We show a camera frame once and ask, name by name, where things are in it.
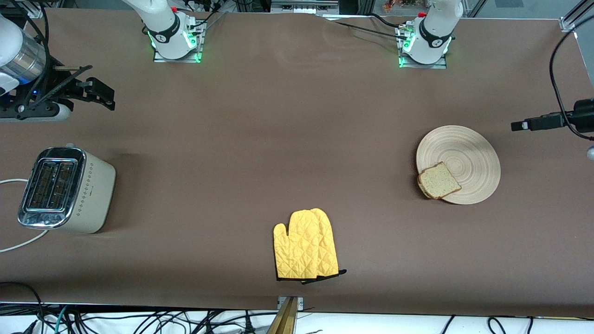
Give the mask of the aluminium corner bracket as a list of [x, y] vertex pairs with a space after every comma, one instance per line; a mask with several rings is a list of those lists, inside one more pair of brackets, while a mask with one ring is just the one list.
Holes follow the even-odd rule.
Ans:
[[588, 12], [594, 8], [594, 0], [579, 0], [568, 13], [560, 17], [559, 23], [563, 32], [568, 32], [582, 22]]

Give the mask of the brown bread slice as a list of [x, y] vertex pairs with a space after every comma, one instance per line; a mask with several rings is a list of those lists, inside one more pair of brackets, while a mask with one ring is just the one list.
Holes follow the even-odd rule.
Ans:
[[417, 183], [420, 190], [429, 199], [443, 199], [462, 190], [462, 186], [443, 161], [423, 170], [417, 177]]

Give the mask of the brass coloured metal bar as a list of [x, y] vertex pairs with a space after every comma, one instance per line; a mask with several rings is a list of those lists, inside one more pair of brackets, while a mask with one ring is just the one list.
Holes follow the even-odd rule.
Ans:
[[289, 298], [277, 312], [266, 334], [294, 334], [297, 313], [297, 301]]

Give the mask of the cream and chrome toaster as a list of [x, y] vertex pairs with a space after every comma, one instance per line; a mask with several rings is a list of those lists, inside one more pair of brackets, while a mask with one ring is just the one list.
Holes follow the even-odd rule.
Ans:
[[96, 233], [106, 221], [115, 168], [73, 145], [43, 150], [36, 158], [17, 214], [32, 230]]

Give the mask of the round wooden plate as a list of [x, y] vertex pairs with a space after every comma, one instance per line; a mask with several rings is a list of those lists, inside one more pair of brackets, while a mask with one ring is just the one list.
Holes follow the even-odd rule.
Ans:
[[444, 197], [457, 205], [472, 205], [489, 198], [501, 178], [501, 165], [486, 138], [467, 127], [446, 125], [429, 131], [416, 150], [419, 173], [440, 162], [460, 184], [461, 190]]

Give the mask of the yellow quilted oven mitt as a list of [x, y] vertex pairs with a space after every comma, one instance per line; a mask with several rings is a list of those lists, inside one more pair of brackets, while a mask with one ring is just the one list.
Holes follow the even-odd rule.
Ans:
[[310, 210], [291, 214], [288, 224], [273, 230], [278, 280], [305, 281], [320, 276], [320, 221]]
[[303, 284], [316, 283], [318, 281], [331, 279], [346, 273], [346, 270], [339, 269], [335, 247], [335, 239], [333, 235], [331, 222], [329, 221], [327, 214], [319, 208], [313, 208], [310, 211], [314, 213], [316, 218], [318, 218], [319, 222], [319, 263], [316, 278], [303, 282]]

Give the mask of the aluminium frame profile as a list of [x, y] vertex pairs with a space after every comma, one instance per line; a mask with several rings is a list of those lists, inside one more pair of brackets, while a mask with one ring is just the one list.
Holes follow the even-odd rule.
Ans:
[[339, 0], [271, 0], [270, 13], [339, 15]]

